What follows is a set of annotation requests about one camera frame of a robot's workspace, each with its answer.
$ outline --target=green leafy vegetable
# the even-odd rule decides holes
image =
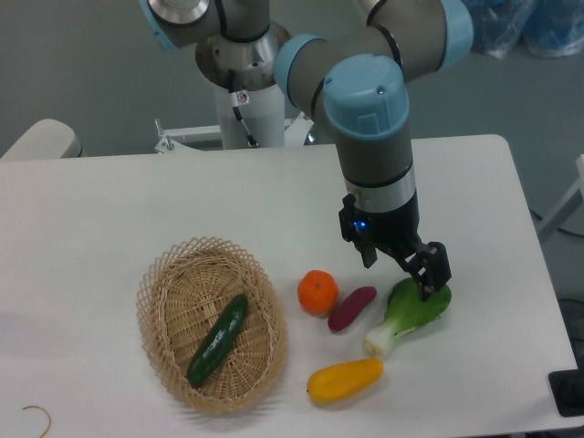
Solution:
[[[418,285],[412,278],[400,281],[387,299],[384,321],[365,335],[365,350],[374,356],[388,356],[403,335],[438,319],[451,297],[450,288],[444,286],[426,301],[421,301]]]

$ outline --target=yellow squash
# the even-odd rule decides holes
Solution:
[[[339,363],[318,370],[308,379],[307,391],[318,403],[348,399],[364,390],[383,373],[383,362],[377,358]]]

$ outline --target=toy fruit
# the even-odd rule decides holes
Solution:
[[[324,271],[310,271],[298,283],[298,301],[307,311],[323,313],[331,310],[339,297],[333,276]]]
[[[191,359],[186,378],[193,388],[201,386],[231,351],[246,316],[247,296],[236,295],[227,303]]]

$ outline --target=green cucumber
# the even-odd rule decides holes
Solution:
[[[186,378],[193,388],[200,387],[231,351],[246,316],[247,297],[236,295],[227,303],[191,359]]]

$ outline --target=white chair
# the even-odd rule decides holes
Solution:
[[[584,200],[584,154],[576,159],[576,166],[579,178],[566,190],[536,227],[537,236],[542,244],[576,211]]]
[[[35,123],[0,158],[0,162],[23,162],[85,156],[75,132],[60,121],[45,119]]]

